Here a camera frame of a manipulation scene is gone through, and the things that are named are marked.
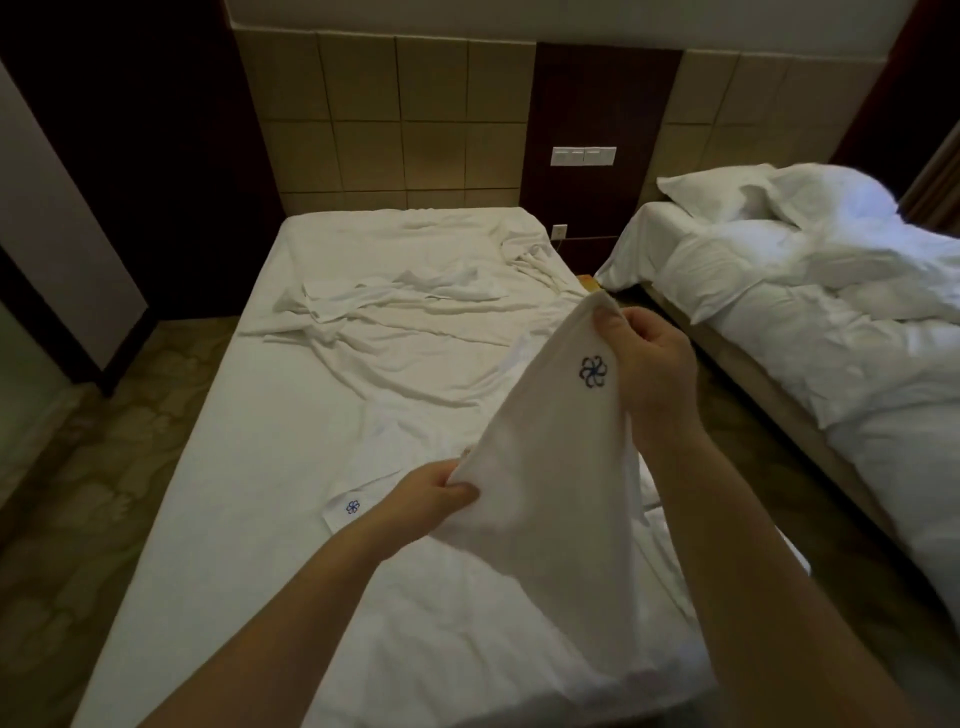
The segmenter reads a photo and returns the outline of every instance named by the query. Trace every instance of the white wall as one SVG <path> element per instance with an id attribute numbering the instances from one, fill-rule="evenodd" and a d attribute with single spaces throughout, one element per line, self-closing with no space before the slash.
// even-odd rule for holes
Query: white wall
<path id="1" fill-rule="evenodd" d="M 227 0 L 235 24 L 882 56 L 915 0 Z"/>
<path id="2" fill-rule="evenodd" d="M 0 303 L 0 473 L 8 454 L 69 384 Z"/>
<path id="3" fill-rule="evenodd" d="M 106 367 L 147 302 L 2 63 L 0 246 Z"/>

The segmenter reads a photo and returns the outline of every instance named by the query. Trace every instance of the curtain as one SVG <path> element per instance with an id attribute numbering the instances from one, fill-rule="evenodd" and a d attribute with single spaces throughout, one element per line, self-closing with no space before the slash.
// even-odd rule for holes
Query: curtain
<path id="1" fill-rule="evenodd" d="M 960 123 L 900 200 L 909 222 L 960 236 Z"/>

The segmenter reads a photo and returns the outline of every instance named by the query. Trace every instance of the dark wood panel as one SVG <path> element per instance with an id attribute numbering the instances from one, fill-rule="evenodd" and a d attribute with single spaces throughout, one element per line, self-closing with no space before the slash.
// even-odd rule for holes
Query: dark wood panel
<path id="1" fill-rule="evenodd" d="M 155 314 L 239 313 L 283 212 L 218 0 L 5 3 L 0 58 Z"/>
<path id="2" fill-rule="evenodd" d="M 608 237 L 568 237 L 558 248 L 560 257 L 577 276 L 592 276 L 610 257 L 619 235 Z"/>
<path id="3" fill-rule="evenodd" d="M 567 224 L 571 237 L 618 235 L 636 209 L 681 55 L 539 43 L 520 205 L 548 230 Z M 555 146 L 616 147 L 616 159 L 551 167 Z"/>
<path id="4" fill-rule="evenodd" d="M 920 0 L 843 141 L 835 164 L 883 182 L 898 198 L 960 120 L 960 3 Z"/>

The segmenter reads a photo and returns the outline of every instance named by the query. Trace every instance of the patterned carpet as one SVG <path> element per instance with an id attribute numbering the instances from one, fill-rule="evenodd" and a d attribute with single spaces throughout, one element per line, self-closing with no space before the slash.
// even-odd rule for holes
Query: patterned carpet
<path id="1" fill-rule="evenodd" d="M 0 552 L 0 725 L 69 724 L 235 325 L 160 324 L 115 396 L 68 423 L 79 443 Z M 923 578 L 706 366 L 700 403 L 864 642 L 924 704 L 951 705 L 960 648 Z M 695 709 L 654 722 L 704 723 Z"/>

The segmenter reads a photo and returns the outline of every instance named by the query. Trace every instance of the person's right hand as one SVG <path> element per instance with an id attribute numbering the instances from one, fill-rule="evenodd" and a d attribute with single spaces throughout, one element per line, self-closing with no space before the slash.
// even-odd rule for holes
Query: person's right hand
<path id="1" fill-rule="evenodd" d="M 647 308 L 624 308 L 620 317 L 600 306 L 593 311 L 593 325 L 616 355 L 620 400 L 641 454 L 703 430 L 697 357 L 682 331 Z"/>

